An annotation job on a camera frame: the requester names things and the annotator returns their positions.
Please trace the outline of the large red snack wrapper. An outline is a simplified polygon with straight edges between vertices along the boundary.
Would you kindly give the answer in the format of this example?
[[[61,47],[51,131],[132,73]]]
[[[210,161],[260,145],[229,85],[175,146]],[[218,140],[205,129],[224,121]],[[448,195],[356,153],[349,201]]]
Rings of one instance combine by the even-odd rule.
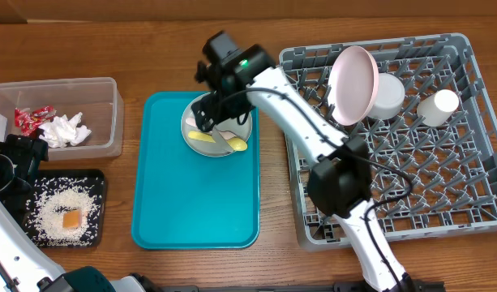
[[[15,108],[15,126],[20,129],[22,135],[30,136],[36,132],[40,125],[50,122],[56,112],[57,110],[51,105],[33,111],[29,108]]]

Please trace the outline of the white napkin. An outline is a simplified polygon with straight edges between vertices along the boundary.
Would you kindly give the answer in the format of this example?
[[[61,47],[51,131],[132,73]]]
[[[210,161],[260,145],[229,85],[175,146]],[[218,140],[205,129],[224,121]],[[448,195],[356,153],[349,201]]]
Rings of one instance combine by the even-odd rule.
[[[92,134],[92,131],[85,125],[80,126],[82,117],[82,112],[77,113],[71,119],[68,119],[66,115],[55,116],[51,122],[45,122],[39,126],[42,130],[39,138],[44,140],[50,148],[77,146]]]

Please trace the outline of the yellow plastic spoon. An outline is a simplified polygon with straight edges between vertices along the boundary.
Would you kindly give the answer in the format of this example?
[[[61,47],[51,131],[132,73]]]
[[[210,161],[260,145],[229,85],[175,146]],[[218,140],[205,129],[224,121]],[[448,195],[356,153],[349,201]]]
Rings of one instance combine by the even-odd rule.
[[[215,140],[212,138],[211,135],[205,134],[203,132],[189,131],[187,136],[192,140],[215,143]],[[247,143],[237,136],[227,139],[226,142],[234,151],[245,151],[248,148]]]

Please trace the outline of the orange food cube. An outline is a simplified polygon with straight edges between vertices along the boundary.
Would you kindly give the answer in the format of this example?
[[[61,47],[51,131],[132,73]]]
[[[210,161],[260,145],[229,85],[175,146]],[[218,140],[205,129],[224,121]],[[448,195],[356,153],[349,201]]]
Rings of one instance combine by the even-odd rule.
[[[83,213],[80,209],[71,210],[66,212],[62,218],[63,229],[76,229],[82,225]]]

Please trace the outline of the pink plate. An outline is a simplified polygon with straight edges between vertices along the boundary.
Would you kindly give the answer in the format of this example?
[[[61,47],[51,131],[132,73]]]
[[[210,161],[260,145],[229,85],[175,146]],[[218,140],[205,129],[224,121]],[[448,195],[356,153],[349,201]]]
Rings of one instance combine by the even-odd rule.
[[[350,46],[338,56],[328,77],[328,104],[343,126],[364,119],[375,103],[379,71],[373,56],[361,46]]]

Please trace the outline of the grey bowl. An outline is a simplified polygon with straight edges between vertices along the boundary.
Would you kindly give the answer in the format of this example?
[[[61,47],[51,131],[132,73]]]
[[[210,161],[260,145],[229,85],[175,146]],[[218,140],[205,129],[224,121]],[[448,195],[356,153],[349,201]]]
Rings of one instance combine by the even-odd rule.
[[[403,83],[394,75],[379,73],[378,92],[367,117],[381,120],[394,118],[400,112],[404,99]]]

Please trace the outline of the white paper cup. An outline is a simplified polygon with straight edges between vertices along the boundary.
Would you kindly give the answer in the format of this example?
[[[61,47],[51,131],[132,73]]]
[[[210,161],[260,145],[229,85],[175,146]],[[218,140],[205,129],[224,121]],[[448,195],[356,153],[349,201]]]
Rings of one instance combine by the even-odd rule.
[[[443,125],[459,106],[459,97],[448,89],[442,89],[425,100],[417,107],[417,115],[423,117],[423,123],[429,127]]]

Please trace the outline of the grey plastic knife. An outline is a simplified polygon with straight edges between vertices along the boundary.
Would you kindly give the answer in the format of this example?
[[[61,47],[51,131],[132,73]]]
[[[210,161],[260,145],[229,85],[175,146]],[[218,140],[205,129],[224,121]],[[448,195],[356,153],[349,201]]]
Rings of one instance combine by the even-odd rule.
[[[228,140],[236,135],[231,131],[220,131],[216,127],[212,129],[212,138],[226,152],[233,152],[234,149],[229,145]]]

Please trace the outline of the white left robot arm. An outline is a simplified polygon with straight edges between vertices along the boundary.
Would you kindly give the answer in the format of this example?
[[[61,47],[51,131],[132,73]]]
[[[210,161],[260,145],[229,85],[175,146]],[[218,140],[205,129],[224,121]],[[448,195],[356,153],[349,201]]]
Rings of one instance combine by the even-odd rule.
[[[8,135],[0,142],[0,291],[146,292],[133,274],[110,281],[91,266],[65,272],[18,225],[17,200],[32,193],[39,164],[47,160],[48,145],[42,140]]]

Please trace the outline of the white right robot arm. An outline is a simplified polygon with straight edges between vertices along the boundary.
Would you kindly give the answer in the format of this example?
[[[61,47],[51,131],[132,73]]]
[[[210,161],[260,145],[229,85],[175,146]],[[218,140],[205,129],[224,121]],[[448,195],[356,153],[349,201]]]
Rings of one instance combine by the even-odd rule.
[[[343,229],[362,267],[368,291],[414,291],[415,284],[394,256],[378,223],[381,202],[371,195],[366,142],[338,131],[300,96],[260,45],[240,49],[220,31],[203,47],[195,79],[210,91],[191,105],[197,128],[214,132],[227,119],[258,108],[293,141],[310,169],[307,193],[324,215]]]

